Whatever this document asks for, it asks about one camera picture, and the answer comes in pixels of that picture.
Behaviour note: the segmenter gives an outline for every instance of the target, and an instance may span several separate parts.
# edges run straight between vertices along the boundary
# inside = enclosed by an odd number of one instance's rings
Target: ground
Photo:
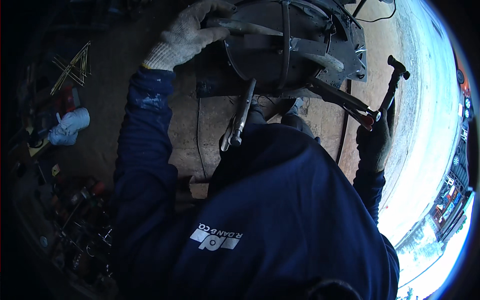
[[[394,245],[438,193],[456,139],[459,97],[453,52],[441,23],[424,8],[422,0],[398,2],[393,18],[362,22],[368,49],[368,81],[353,82],[351,88],[354,96],[377,109],[393,70],[386,63],[387,57],[394,55],[412,74],[408,81],[401,81],[396,95],[394,144],[385,169],[387,185],[379,219],[379,230]],[[182,5],[156,1],[139,21],[121,22],[105,33],[90,37],[93,75],[80,90],[80,98],[90,112],[91,123],[79,133],[74,146],[60,149],[59,160],[65,172],[94,175],[104,181],[107,188],[113,188],[112,174],[128,79]],[[351,12],[354,8],[347,5]],[[392,10],[393,4],[372,0],[365,4],[358,17],[372,20],[388,16]],[[169,128],[173,144],[170,163],[178,168],[179,177],[194,176],[198,181],[205,181],[205,176],[210,177],[219,162],[218,140],[234,106],[225,97],[197,100],[191,62],[177,67],[175,72],[175,93],[169,98],[173,111]],[[271,105],[263,98],[261,103]],[[307,98],[300,115],[335,159],[342,130],[342,109]],[[354,178],[358,163],[357,127],[350,118],[339,162],[349,180]]]

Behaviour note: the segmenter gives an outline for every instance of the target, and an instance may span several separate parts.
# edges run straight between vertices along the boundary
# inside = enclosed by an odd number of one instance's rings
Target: knit glove
[[[395,101],[388,112],[383,109],[382,117],[367,131],[363,126],[357,129],[357,149],[360,155],[359,169],[378,173],[385,169],[385,160],[392,148]]]
[[[207,13],[216,11],[222,17],[231,17],[236,9],[235,5],[219,0],[204,0],[189,6],[160,34],[160,42],[142,65],[148,69],[173,71],[175,66],[191,60],[208,44],[230,35],[223,27],[200,29],[200,22]]]

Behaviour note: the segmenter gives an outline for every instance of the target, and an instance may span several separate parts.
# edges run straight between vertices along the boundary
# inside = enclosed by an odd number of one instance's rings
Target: bundle of metal rods
[[[50,94],[53,95],[55,92],[61,89],[63,83],[65,82],[65,79],[67,76],[70,76],[75,82],[77,82],[79,85],[84,86],[85,85],[85,77],[87,75],[91,75],[91,66],[88,63],[88,48],[90,46],[90,41],[83,46],[83,48],[75,55],[75,57],[70,61],[70,63],[67,62],[64,58],[62,58],[60,55],[56,55],[53,58],[53,63],[59,67],[63,72],[58,78],[57,82],[53,85],[52,90],[50,91]]]

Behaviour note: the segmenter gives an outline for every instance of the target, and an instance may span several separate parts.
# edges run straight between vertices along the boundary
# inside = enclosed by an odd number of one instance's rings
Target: white cloth
[[[73,145],[77,141],[78,132],[90,124],[90,114],[86,108],[78,108],[66,113],[60,119],[57,113],[58,125],[50,129],[48,141],[53,145]]]

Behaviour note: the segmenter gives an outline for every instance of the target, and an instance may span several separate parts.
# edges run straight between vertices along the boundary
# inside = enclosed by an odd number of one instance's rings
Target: hammer
[[[400,78],[405,78],[407,80],[410,78],[410,72],[407,71],[403,63],[397,61],[392,55],[388,57],[387,63],[391,65],[394,70],[392,73],[392,78],[390,79],[390,82],[388,83],[388,91],[385,95],[385,98],[380,105],[380,109],[382,108],[388,110],[390,106],[392,105],[392,102],[395,99],[395,91],[398,89],[398,82],[400,81]]]

